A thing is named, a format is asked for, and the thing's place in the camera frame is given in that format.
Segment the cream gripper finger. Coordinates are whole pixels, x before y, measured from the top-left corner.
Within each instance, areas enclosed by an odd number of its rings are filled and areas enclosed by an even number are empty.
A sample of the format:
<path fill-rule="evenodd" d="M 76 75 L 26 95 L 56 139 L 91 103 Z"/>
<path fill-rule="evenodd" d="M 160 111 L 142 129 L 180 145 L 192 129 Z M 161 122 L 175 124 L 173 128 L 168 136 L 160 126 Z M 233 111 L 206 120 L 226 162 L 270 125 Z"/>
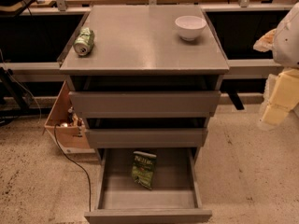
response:
<path fill-rule="evenodd" d="M 289 112 L 286 110 L 262 104 L 257 125 L 262 130 L 272 130 L 276 128 L 288 115 Z"/>
<path fill-rule="evenodd" d="M 260 37 L 253 45 L 253 48 L 260 52 L 267 52 L 272 49 L 276 30 L 272 29 Z"/>

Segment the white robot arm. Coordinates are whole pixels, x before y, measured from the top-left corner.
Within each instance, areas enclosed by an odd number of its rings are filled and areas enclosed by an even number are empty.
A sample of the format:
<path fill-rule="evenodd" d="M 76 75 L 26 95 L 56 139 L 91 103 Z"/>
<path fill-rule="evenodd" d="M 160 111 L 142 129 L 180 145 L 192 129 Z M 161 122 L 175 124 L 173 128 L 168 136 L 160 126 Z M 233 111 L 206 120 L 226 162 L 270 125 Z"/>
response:
<path fill-rule="evenodd" d="M 299 3 L 273 29 L 253 45 L 260 52 L 272 51 L 273 60 L 284 67 L 266 81 L 259 127 L 277 127 L 299 104 Z"/>

